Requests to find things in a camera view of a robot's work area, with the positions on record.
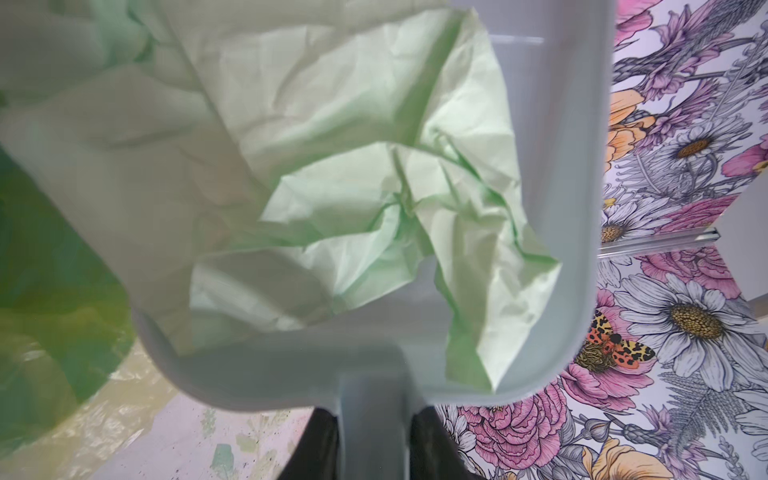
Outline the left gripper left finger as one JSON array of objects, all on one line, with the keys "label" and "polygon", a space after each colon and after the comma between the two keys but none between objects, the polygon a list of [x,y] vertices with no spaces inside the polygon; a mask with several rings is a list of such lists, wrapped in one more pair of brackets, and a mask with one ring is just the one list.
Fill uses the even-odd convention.
[{"label": "left gripper left finger", "polygon": [[339,430],[337,418],[315,408],[278,480],[336,480]]}]

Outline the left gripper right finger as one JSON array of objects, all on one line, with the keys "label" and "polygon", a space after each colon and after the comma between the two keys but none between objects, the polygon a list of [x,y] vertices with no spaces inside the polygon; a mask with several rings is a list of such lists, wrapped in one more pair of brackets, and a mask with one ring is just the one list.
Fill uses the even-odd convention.
[{"label": "left gripper right finger", "polygon": [[434,407],[427,407],[413,417],[409,453],[412,480],[477,479],[460,459]]}]

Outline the light green paper scrap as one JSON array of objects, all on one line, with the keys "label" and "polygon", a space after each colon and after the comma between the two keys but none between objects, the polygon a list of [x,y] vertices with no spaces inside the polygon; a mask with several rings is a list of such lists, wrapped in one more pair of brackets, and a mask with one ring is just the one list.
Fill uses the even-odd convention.
[{"label": "light green paper scrap", "polygon": [[496,390],[560,271],[505,79],[445,1],[5,1],[1,144],[175,350],[307,328],[434,258]]}]

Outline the grey-green plastic dustpan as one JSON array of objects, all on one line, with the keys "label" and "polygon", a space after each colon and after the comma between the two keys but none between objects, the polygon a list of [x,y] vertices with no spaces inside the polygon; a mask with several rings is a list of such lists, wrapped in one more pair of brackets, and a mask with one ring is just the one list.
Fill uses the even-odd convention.
[{"label": "grey-green plastic dustpan", "polygon": [[160,371],[184,393],[236,412],[295,407],[337,418],[337,479],[410,479],[413,417],[439,404],[501,405],[571,361],[596,300],[595,273],[614,35],[610,1],[478,1],[505,76],[528,219],[562,268],[547,308],[498,389],[444,375],[450,309],[436,263],[415,280],[314,330],[177,355],[133,316]]}]

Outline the green bin with bag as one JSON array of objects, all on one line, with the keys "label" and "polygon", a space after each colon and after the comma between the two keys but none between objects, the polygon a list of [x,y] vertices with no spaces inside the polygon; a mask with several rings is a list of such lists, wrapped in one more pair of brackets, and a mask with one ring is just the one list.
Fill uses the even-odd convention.
[{"label": "green bin with bag", "polygon": [[117,279],[1,160],[1,475],[85,479],[175,395]]}]

